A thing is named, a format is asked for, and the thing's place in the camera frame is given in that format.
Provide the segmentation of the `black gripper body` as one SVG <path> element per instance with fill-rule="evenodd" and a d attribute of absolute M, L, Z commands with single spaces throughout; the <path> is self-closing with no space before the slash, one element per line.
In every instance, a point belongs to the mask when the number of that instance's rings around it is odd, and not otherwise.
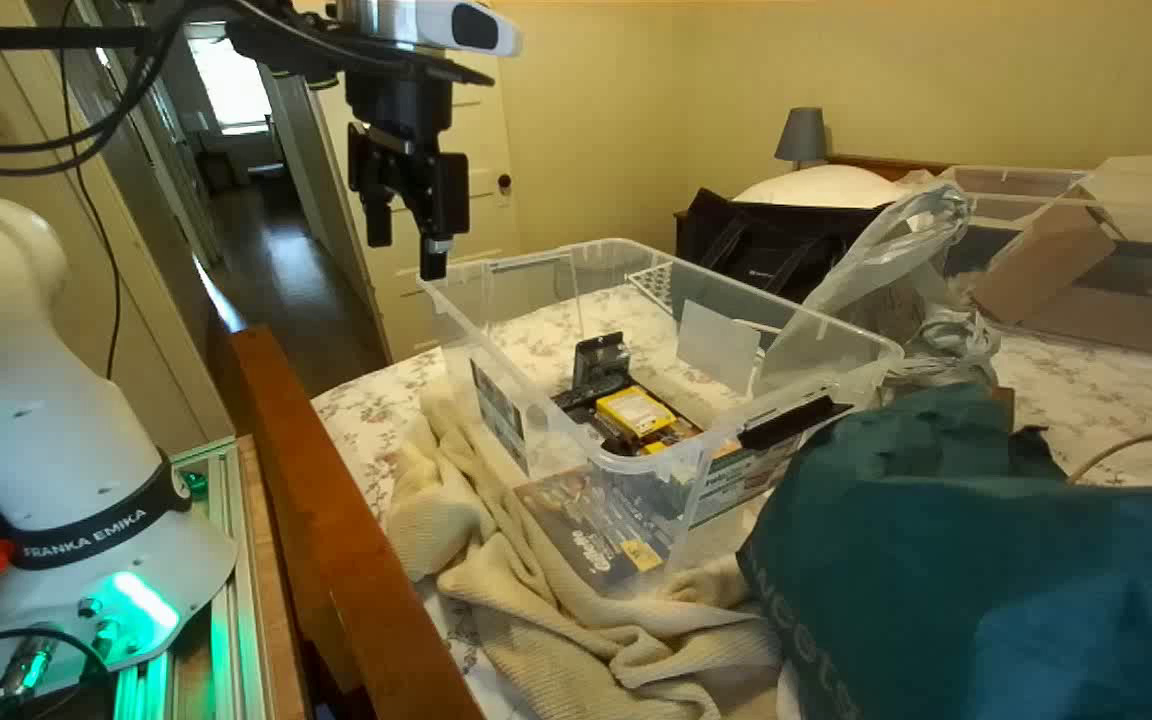
<path fill-rule="evenodd" d="M 468 228 L 468 155 L 442 146 L 455 82 L 468 82 L 468 70 L 430 55 L 393 70 L 343 74 L 356 115 L 348 128 L 348 188 L 365 204 L 372 248 L 393 240 L 393 198 L 403 198 L 419 236 L 455 240 Z"/>

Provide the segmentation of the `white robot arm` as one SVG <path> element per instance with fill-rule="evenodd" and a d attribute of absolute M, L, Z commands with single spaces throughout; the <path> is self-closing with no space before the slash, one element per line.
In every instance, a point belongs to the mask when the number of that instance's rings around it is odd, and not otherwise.
<path fill-rule="evenodd" d="M 235 572 L 127 396 L 58 330 L 64 245 L 0 198 L 0 710 L 173 649 Z"/>

